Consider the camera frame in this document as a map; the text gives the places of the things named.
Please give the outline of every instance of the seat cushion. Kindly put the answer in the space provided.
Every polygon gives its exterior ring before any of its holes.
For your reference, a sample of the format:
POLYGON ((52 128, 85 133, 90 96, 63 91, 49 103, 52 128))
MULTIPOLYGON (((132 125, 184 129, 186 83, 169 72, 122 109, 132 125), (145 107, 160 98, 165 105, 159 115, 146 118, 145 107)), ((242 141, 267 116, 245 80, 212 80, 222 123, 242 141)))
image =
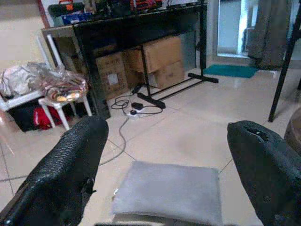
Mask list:
POLYGON ((135 161, 114 198, 112 212, 221 226, 218 170, 135 161))

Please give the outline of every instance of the gray curtain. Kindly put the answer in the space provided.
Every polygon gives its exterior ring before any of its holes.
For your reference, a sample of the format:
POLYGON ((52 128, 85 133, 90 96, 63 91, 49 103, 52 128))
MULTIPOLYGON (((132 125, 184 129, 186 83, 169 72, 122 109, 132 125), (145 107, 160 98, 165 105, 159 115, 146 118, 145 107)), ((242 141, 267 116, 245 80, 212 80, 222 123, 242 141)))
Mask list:
POLYGON ((290 23, 291 0, 259 0, 249 57, 261 69, 282 66, 290 23))

